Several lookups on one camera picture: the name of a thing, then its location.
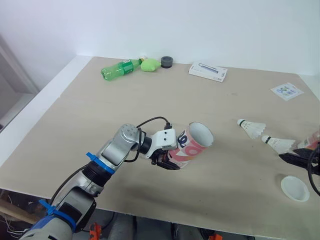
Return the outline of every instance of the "bottle cap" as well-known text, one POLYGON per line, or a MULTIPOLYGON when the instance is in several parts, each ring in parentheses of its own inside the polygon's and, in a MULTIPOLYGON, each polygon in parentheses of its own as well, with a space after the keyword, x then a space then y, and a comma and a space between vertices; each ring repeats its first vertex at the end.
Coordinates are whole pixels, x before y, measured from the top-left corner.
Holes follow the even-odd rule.
POLYGON ((164 69, 169 69, 172 67, 173 58, 170 56, 163 56, 161 58, 161 67, 164 69))
POLYGON ((140 58, 140 59, 142 60, 142 62, 143 62, 143 61, 146 60, 148 57, 147 57, 146 55, 141 55, 139 58, 140 58))

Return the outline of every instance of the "white wall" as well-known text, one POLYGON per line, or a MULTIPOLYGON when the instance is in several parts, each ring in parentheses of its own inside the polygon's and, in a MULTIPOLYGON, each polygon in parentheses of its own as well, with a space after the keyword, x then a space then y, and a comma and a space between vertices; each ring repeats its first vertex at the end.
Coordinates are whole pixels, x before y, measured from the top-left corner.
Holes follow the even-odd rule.
POLYGON ((1 0, 0 35, 39 88, 76 54, 315 75, 319 15, 319 0, 1 0))
POLYGON ((15 92, 0 73, 0 124, 1 118, 19 101, 22 93, 15 92))
POLYGON ((0 73, 17 93, 37 94, 39 89, 21 68, 7 44, 0 39, 0 73))

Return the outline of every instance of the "black cable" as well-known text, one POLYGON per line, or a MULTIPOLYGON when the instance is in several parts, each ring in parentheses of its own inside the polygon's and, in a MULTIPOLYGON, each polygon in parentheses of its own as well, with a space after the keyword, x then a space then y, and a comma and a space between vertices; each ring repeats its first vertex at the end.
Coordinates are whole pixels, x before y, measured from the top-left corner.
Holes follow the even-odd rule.
POLYGON ((76 175, 78 172, 80 172, 80 171, 81 171, 82 169, 84 169, 86 166, 87 166, 87 164, 84 165, 84 166, 82 166, 82 167, 80 167, 78 170, 76 170, 74 173, 72 173, 72 174, 59 186, 59 188, 55 191, 55 193, 53 194, 53 196, 52 196, 52 198, 51 198, 51 200, 50 200, 50 203, 49 203, 50 205, 52 205, 52 203, 54 202, 56 196, 58 195, 58 193, 60 192, 60 190, 64 187, 64 185, 66 185, 67 182, 69 182, 69 180, 70 180, 74 175, 76 175))
MULTIPOLYGON (((104 225, 103 227, 101 227, 101 231, 102 230, 104 230, 104 229, 106 229, 106 227, 108 227, 110 224, 111 224, 111 222, 113 221, 113 219, 114 219, 114 217, 115 217, 115 212, 113 212, 113 214, 112 214, 112 217, 111 217, 111 219, 108 221, 108 223, 106 224, 106 225, 104 225)), ((89 233, 90 232, 90 230, 81 230, 82 232, 86 232, 86 233, 89 233)))
MULTIPOLYGON (((309 181, 311 184, 311 187, 313 188, 313 190, 316 192, 316 194, 318 194, 320 196, 320 192, 318 190, 318 188, 316 187, 315 183, 314 183, 314 179, 312 178, 312 160, 314 159, 315 155, 320 152, 320 141, 317 144, 317 147, 315 148, 315 150, 311 153, 309 159, 308 159, 308 165, 306 167, 306 170, 308 171, 308 177, 309 177, 309 181)), ((320 159, 318 156, 318 168, 319 168, 319 164, 320 164, 320 159)))
MULTIPOLYGON (((142 145, 142 143, 141 143, 141 140, 142 140, 142 130, 141 130, 140 127, 141 127, 142 125, 144 125, 144 124, 146 124, 146 123, 148 123, 148 122, 151 122, 151 121, 153 121, 153 120, 156 120, 156 119, 163 119, 163 120, 165 120, 165 123, 166 123, 167 126, 170 125, 170 122, 169 122, 165 117, 163 117, 163 116, 156 116, 156 117, 150 118, 150 119, 148 119, 147 121, 144 121, 143 123, 141 123, 141 124, 139 124, 138 126, 136 126, 136 127, 138 128, 138 130, 139 130, 139 142, 138 142, 138 148, 137 148, 137 151, 136 151, 136 155, 135 155, 134 159, 132 159, 132 160, 124 160, 125 162, 127 162, 127 163, 133 163, 134 161, 136 161, 136 160, 138 159, 139 153, 140 153, 140 147, 141 147, 141 145, 142 145)), ((78 170, 76 170, 74 173, 72 173, 72 174, 59 186, 59 188, 55 191, 55 193, 53 194, 53 196, 52 196, 52 198, 51 198, 51 200, 50 200, 50 205, 52 205, 52 203, 54 202, 56 196, 58 195, 58 193, 60 192, 60 190, 64 187, 64 185, 66 185, 66 183, 67 183, 74 175, 76 175, 78 172, 80 172, 80 171, 81 171, 82 169, 84 169, 86 166, 87 166, 87 164, 84 165, 84 166, 82 166, 82 167, 80 167, 78 170)))
POLYGON ((137 160, 138 159, 138 157, 139 157, 139 154, 140 154, 140 147, 141 147, 141 138, 142 138, 142 130, 141 130, 141 128, 139 127, 138 128, 138 131, 139 131, 139 141, 138 141, 138 148, 137 148, 137 150, 136 150, 136 155, 135 155, 135 157, 134 157, 134 159, 132 159, 132 160, 124 160, 126 163, 133 163, 135 160, 137 160))
POLYGON ((163 117, 163 116, 156 116, 156 117, 153 117, 153 118, 148 119, 147 121, 144 121, 143 123, 140 123, 140 124, 139 124, 138 126, 136 126, 136 127, 139 128, 139 127, 141 127, 142 125, 145 125, 146 123, 151 122, 151 121, 156 120, 156 119, 163 119, 163 120, 165 120, 165 123, 166 123, 166 124, 170 124, 170 122, 169 122, 165 117, 163 117))
POLYGON ((139 130, 139 142, 138 142, 138 148, 137 148, 137 150, 136 150, 136 155, 135 155, 134 159, 132 159, 132 160, 124 160, 124 162, 126 162, 126 163, 133 163, 134 161, 136 161, 136 160, 138 159, 139 154, 140 154, 140 147, 141 147, 141 145, 142 145, 142 143, 141 143, 141 140, 142 140, 142 130, 141 130, 140 127, 141 127, 142 125, 145 125, 146 123, 149 123, 149 122, 151 122, 151 121, 153 121, 153 120, 156 120, 156 119, 163 119, 163 120, 165 120, 165 124, 166 124, 167 127, 171 126, 171 125, 170 125, 170 122, 169 122, 165 117, 163 117, 163 116, 155 116, 155 117, 153 117, 153 118, 148 119, 147 121, 144 121, 144 122, 140 123, 138 126, 136 126, 136 128, 138 128, 138 130, 139 130))

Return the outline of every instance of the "green plastic bottle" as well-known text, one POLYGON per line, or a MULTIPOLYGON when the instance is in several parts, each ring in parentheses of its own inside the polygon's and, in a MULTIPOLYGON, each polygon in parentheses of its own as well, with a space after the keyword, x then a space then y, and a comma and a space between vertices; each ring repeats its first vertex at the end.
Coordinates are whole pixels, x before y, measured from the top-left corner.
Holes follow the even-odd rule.
POLYGON ((113 66, 105 67, 101 70, 102 77, 105 80, 111 81, 116 77, 133 72, 143 61, 143 58, 129 59, 121 61, 113 66))

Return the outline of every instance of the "white box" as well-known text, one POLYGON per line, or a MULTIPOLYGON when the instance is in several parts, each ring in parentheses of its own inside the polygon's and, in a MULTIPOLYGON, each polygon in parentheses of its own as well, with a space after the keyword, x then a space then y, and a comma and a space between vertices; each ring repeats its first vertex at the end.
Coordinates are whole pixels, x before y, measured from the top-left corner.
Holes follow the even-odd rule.
POLYGON ((213 66, 204 61, 196 61, 190 67, 189 74, 222 83, 227 75, 227 71, 228 69, 226 68, 213 66))

